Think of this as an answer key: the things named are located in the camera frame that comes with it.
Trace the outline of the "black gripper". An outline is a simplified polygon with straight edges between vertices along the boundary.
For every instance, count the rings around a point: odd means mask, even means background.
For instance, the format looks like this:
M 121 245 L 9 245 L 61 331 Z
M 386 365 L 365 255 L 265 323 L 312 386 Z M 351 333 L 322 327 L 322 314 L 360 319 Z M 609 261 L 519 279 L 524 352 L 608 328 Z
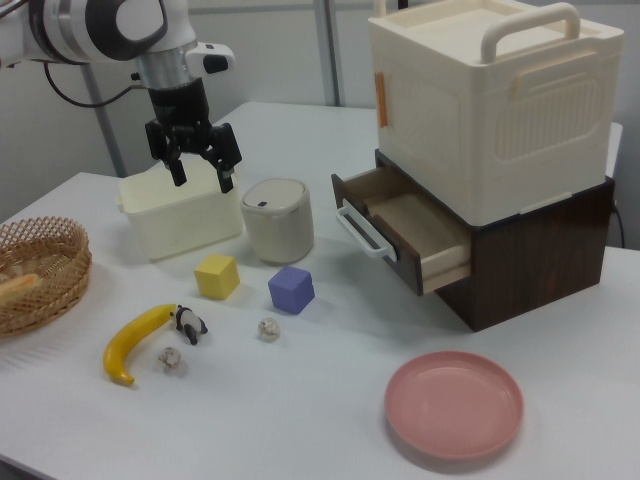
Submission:
M 173 183 L 187 182 L 181 152 L 201 153 L 216 170 L 223 194 L 234 188 L 232 175 L 242 155 L 229 123 L 211 126 L 209 104 L 201 79 L 173 89 L 149 89 L 155 119 L 145 124 L 153 159 L 162 161 Z

